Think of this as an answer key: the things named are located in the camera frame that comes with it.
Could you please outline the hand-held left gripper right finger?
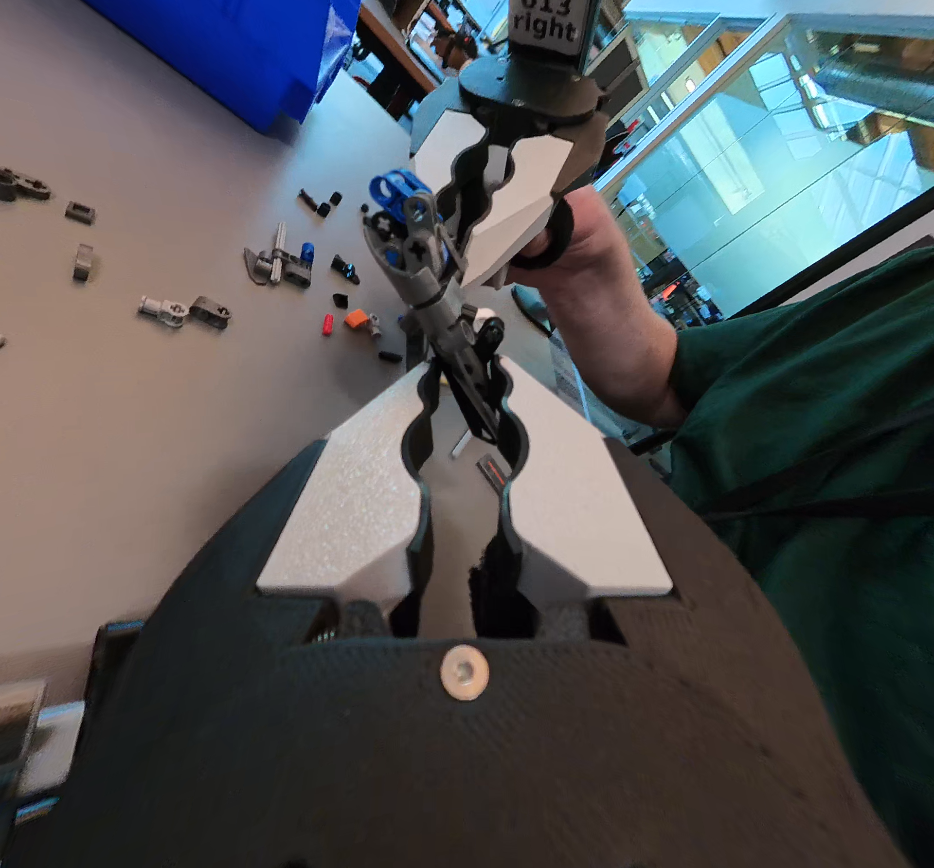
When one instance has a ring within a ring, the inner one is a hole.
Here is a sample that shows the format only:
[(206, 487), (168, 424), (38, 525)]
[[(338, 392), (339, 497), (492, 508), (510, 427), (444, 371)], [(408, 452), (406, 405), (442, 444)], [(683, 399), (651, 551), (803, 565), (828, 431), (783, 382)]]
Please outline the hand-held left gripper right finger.
[(491, 381), (509, 470), (496, 533), (472, 570), (477, 635), (532, 638), (548, 615), (571, 613), (588, 636), (597, 602), (672, 594), (602, 433), (505, 357)]

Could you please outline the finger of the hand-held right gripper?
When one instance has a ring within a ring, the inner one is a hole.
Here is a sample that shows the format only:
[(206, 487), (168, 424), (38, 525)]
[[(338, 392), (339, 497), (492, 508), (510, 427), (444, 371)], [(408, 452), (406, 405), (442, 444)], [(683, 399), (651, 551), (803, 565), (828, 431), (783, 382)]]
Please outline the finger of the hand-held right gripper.
[(445, 111), (411, 157), (411, 171), (429, 188), (411, 200), (411, 230), (427, 231), (433, 220), (449, 222), (452, 244), (465, 259), (486, 258), (487, 129), (472, 115)]
[(493, 193), (489, 212), (466, 242), (463, 287), (497, 274), (543, 231), (554, 208), (554, 185), (573, 147), (572, 141), (550, 135), (516, 143), (511, 178)]

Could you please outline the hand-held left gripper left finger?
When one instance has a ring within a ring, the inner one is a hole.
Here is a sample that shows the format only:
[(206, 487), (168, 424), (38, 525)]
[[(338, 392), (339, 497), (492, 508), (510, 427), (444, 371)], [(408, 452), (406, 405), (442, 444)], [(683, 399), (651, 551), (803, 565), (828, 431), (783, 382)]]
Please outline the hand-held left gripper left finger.
[(371, 604), (395, 635), (418, 634), (433, 565), (421, 471), (437, 407), (438, 369), (423, 362), (328, 435), (259, 574), (262, 594)]

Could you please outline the grey lego wing assembly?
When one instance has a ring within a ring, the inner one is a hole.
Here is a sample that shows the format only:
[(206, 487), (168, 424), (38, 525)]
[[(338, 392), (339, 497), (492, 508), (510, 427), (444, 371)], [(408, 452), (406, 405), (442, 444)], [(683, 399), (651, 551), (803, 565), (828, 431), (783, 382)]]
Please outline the grey lego wing assembly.
[(396, 169), (374, 177), (369, 193), (378, 207), (363, 217), (371, 254), (433, 351), (471, 432), (497, 443), (504, 388), (493, 368), (505, 325), (496, 317), (476, 325), (477, 309), (464, 295), (470, 220), (489, 205), (483, 181), (467, 181), (464, 191), (451, 182), (434, 193)]

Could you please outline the grey lego axle blue assembly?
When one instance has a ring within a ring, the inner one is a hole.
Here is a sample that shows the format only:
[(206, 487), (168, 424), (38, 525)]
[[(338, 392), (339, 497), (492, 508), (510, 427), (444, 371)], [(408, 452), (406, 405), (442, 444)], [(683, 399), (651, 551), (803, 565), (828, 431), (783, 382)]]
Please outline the grey lego axle blue assembly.
[(268, 249), (257, 253), (245, 247), (242, 255), (247, 275), (257, 286), (278, 286), (286, 282), (306, 290), (311, 285), (312, 261), (287, 249), (287, 224), (284, 221), (276, 225)]

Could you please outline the dark grey lego double connector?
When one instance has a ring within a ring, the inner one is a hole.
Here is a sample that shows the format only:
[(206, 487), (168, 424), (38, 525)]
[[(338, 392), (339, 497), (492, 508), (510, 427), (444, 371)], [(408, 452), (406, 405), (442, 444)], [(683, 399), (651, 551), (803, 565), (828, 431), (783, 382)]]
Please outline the dark grey lego double connector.
[(1, 201), (15, 202), (26, 197), (37, 201), (48, 201), (53, 192), (43, 181), (17, 173), (10, 168), (1, 167)]

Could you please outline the person's right hand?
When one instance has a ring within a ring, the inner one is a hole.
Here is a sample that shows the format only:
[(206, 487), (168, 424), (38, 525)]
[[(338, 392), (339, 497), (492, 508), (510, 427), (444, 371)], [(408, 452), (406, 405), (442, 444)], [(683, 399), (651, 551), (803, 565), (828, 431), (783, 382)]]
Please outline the person's right hand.
[(547, 267), (520, 267), (519, 259), (543, 257), (552, 244), (554, 234), (541, 233), (513, 260), (509, 280), (540, 292), (567, 340), (654, 332), (662, 321), (648, 304), (629, 245), (604, 198), (590, 185), (572, 190), (565, 201), (573, 229), (562, 255)]

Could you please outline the blue plastic bin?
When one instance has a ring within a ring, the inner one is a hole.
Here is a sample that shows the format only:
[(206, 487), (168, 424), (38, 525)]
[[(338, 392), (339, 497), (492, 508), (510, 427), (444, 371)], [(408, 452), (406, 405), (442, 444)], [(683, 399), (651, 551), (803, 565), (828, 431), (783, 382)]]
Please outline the blue plastic bin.
[(262, 133), (313, 104), (326, 0), (83, 0)]

